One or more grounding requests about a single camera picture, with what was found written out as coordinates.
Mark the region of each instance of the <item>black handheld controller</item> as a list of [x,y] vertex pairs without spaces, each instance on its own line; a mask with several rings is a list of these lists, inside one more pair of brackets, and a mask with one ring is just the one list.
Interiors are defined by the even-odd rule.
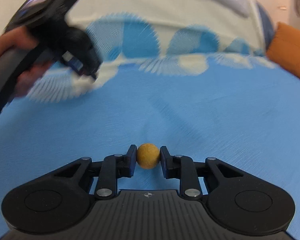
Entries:
[[31,51],[10,49],[0,58],[0,113],[13,97],[18,76],[33,63],[59,60],[78,75],[96,79],[101,64],[88,35],[65,20],[77,0],[27,0],[6,31],[25,25],[40,44]]
[[194,162],[165,146],[160,153],[163,175],[179,179],[179,191],[117,191],[117,179],[134,174],[135,145],[100,162],[83,157],[5,196],[11,230],[2,240],[293,239],[286,230],[295,204],[283,189],[214,157]]

